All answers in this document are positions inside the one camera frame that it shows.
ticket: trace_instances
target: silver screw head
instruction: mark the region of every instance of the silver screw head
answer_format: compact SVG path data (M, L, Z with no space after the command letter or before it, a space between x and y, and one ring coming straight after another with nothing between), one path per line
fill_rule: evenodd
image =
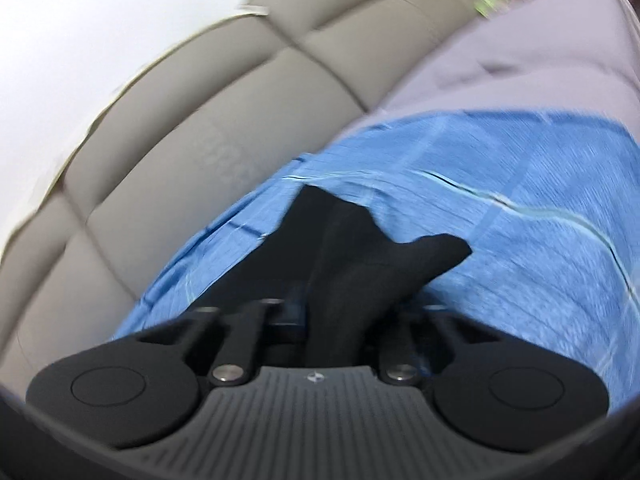
M395 365L386 371L389 378L398 381L399 383L413 379L417 373L418 370L415 366L407 364Z
M244 375L244 370L238 365L220 365L212 371L211 375L223 383L237 381Z

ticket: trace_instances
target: gray leather seat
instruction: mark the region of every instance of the gray leather seat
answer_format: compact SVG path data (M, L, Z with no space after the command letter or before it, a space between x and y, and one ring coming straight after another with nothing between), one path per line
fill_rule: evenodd
M474 0L248 0L92 127L0 267L0 381L105 341L172 254L301 152L375 110Z

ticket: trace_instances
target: round button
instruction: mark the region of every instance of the round button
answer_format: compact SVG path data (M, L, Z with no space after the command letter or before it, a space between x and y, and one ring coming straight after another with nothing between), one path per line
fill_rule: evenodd
M544 410L564 395L554 375L538 368L507 368L489 379L489 390L503 404L517 410Z
M75 378L71 392L89 406L117 406L131 402L145 391L145 378L124 367L94 368Z

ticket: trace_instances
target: black fabric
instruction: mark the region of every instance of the black fabric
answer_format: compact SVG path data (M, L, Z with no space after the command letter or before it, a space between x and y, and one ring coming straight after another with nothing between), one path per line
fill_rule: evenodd
M464 240L446 234L395 243L366 208L305 186L279 228L191 308L232 312L307 282L305 365L350 366L373 322L469 254Z

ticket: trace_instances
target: ribbed plastic surface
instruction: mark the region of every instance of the ribbed plastic surface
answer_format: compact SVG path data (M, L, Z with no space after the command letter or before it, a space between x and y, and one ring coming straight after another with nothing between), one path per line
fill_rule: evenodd
M123 455L180 480L450 480L518 460L457 436L420 391L369 367L319 372L263 367L214 390L177 433Z

